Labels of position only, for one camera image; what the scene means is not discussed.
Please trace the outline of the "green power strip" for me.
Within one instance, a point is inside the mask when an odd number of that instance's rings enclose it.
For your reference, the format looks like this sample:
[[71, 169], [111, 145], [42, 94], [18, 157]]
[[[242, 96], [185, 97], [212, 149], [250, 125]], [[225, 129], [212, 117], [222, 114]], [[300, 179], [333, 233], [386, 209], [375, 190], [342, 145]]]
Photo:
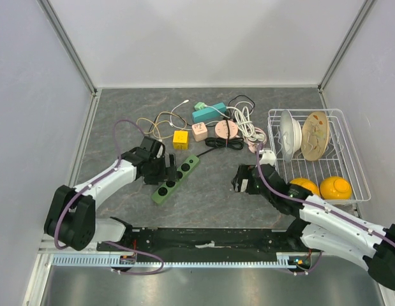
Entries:
[[163, 204], [176, 189], [186, 181], [187, 177], [199, 165], [200, 159], [195, 156], [189, 156], [177, 169], [175, 180], [168, 180], [152, 194], [151, 199], [158, 205]]

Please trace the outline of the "yellow cube socket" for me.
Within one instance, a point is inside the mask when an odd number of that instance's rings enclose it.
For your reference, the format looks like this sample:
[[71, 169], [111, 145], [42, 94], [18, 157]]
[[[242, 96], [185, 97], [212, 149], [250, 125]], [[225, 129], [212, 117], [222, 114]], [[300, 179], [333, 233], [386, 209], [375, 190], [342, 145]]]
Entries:
[[172, 145], [175, 150], [188, 150], [189, 134], [185, 130], [174, 131]]

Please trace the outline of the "pink round socket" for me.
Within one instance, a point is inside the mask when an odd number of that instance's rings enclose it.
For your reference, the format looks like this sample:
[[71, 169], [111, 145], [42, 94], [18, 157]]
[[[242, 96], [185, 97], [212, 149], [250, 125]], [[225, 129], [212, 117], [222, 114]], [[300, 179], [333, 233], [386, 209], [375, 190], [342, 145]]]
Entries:
[[215, 125], [214, 132], [218, 138], [234, 139], [237, 137], [239, 129], [232, 120], [222, 120]]

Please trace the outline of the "white cube adapter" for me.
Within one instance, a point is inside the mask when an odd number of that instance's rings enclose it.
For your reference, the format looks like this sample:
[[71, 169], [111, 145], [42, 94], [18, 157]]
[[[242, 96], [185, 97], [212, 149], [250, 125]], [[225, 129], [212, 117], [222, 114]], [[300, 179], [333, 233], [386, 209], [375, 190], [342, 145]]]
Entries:
[[235, 190], [239, 193], [244, 193], [247, 190], [248, 179], [239, 180], [236, 184]]

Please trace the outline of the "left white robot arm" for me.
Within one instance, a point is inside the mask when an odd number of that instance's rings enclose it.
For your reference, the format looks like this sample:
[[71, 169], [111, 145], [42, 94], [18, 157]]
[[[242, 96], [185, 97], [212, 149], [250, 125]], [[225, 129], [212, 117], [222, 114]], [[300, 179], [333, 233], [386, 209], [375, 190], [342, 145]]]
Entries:
[[146, 185], [177, 180], [175, 154], [166, 154], [165, 145], [148, 136], [126, 152], [106, 170], [88, 181], [69, 187], [62, 185], [54, 193], [43, 227], [54, 238], [58, 249], [85, 249], [92, 242], [111, 241], [120, 251], [128, 250], [133, 235], [129, 224], [117, 218], [99, 219], [97, 209], [122, 187], [142, 179]]

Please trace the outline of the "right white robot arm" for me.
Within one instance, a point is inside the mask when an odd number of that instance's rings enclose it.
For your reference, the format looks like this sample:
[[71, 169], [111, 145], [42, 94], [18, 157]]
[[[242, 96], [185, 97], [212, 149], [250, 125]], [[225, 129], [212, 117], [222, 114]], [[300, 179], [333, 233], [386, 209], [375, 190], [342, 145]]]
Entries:
[[295, 218], [285, 235], [289, 249], [306, 246], [341, 257], [395, 291], [395, 224], [385, 228], [349, 214], [308, 189], [285, 182], [269, 164], [239, 165], [232, 185], [238, 193], [262, 195], [279, 212]]

